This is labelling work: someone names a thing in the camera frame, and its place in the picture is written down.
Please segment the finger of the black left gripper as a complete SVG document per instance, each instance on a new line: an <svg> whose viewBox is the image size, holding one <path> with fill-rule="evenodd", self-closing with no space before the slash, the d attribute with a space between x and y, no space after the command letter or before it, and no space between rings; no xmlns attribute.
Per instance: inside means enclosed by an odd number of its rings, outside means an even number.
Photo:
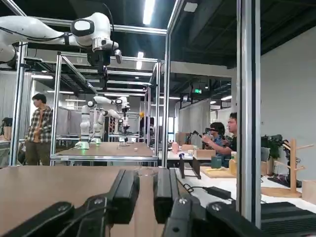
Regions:
<svg viewBox="0 0 316 237"><path fill-rule="evenodd" d="M100 76L100 82L102 83L102 90L107 89L108 70L105 65L99 65L97 69L98 75Z"/></svg>

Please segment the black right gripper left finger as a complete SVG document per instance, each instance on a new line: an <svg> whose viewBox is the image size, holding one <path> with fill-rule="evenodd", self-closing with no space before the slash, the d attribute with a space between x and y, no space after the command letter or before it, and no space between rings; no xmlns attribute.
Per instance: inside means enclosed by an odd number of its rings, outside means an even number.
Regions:
<svg viewBox="0 0 316 237"><path fill-rule="evenodd" d="M109 237L115 224L129 224L138 199L138 172L119 170L107 193L75 208L60 201L4 234L6 237Z"/></svg>

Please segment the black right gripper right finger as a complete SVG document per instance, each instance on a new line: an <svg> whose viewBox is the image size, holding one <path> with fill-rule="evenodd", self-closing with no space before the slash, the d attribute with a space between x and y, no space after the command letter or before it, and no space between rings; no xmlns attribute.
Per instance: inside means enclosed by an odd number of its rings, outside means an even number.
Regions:
<svg viewBox="0 0 316 237"><path fill-rule="evenodd" d="M179 194L173 169L154 176L156 220L164 224L164 237L265 237L267 234L223 202L206 207L191 195Z"/></svg>

